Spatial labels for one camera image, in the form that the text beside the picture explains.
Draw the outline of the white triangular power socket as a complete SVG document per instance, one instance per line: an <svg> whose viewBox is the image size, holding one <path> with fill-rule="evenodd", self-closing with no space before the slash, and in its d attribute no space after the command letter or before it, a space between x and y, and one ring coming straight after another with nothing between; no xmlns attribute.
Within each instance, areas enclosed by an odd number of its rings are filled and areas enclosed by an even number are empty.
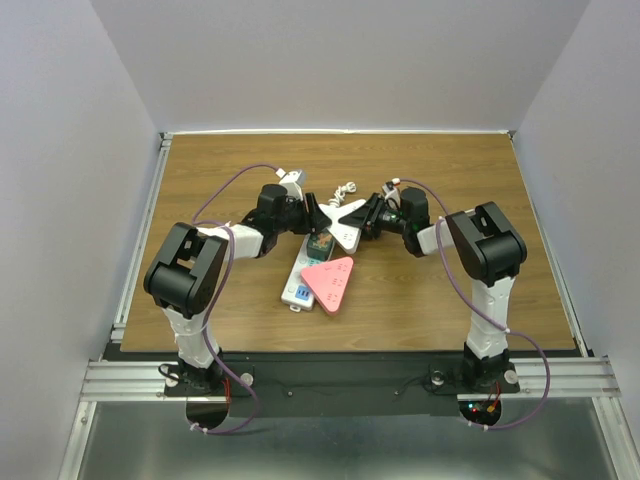
<svg viewBox="0 0 640 480"><path fill-rule="evenodd" d="M319 205L320 210L332 221L331 225L328 227L329 233L347 254L353 254L356 252L361 231L357 227L341 224L339 220L342 217L353 213L364 204L365 200L359 199L339 207L325 204Z"/></svg>

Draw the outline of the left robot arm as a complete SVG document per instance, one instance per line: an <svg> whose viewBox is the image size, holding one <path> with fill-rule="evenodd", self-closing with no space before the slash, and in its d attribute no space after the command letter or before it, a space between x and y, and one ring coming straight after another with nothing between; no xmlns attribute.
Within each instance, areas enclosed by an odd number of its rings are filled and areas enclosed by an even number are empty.
<svg viewBox="0 0 640 480"><path fill-rule="evenodd" d="M197 225L176 223L143 280L144 291L167 317L178 348L177 366L160 369L167 386L210 394L229 377L219 364L221 349L209 316L236 260L265 256L283 233L320 233L330 225L314 194L296 197L277 184L263 186L256 207L233 226L220 224L206 233Z"/></svg>

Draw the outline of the pink triangular power socket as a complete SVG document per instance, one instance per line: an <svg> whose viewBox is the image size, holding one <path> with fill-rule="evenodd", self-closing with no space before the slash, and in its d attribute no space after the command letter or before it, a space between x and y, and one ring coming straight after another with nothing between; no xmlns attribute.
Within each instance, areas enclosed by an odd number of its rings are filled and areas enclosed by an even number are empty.
<svg viewBox="0 0 640 480"><path fill-rule="evenodd" d="M328 315L339 312L353 268L353 258L346 256L301 271L303 283Z"/></svg>

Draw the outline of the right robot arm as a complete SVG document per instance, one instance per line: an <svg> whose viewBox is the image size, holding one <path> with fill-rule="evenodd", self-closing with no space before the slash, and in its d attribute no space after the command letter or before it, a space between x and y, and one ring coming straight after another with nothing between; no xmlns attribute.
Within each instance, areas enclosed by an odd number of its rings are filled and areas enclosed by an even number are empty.
<svg viewBox="0 0 640 480"><path fill-rule="evenodd" d="M417 258L438 253L445 260L444 250L455 248L472 283L472 296L463 298L472 314L461 381L472 390L482 390L504 378L509 369L509 299L527 247L496 203L448 214L433 223L426 193L407 187L399 194L371 195L354 211L341 214L338 223L371 239L382 232L399 234L406 250Z"/></svg>

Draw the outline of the dark green cube adapter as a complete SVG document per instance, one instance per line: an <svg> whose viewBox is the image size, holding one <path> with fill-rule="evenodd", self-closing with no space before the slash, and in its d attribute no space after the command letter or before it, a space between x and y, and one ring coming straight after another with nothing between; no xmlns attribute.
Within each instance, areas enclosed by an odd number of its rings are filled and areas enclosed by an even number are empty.
<svg viewBox="0 0 640 480"><path fill-rule="evenodd" d="M306 245L307 256L314 260L327 261L334 248L334 238L328 230L312 233Z"/></svg>

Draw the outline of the white colourful power strip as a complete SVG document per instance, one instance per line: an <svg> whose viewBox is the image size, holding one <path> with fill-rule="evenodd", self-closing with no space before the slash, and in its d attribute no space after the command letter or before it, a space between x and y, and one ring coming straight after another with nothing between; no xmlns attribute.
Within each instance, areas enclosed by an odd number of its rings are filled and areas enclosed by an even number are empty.
<svg viewBox="0 0 640 480"><path fill-rule="evenodd" d="M301 277L301 272L305 268L320 263L319 260L310 257L307 253L309 238L310 236L307 235L301 244L280 297L281 301L293 312L311 311L315 303L313 293Z"/></svg>

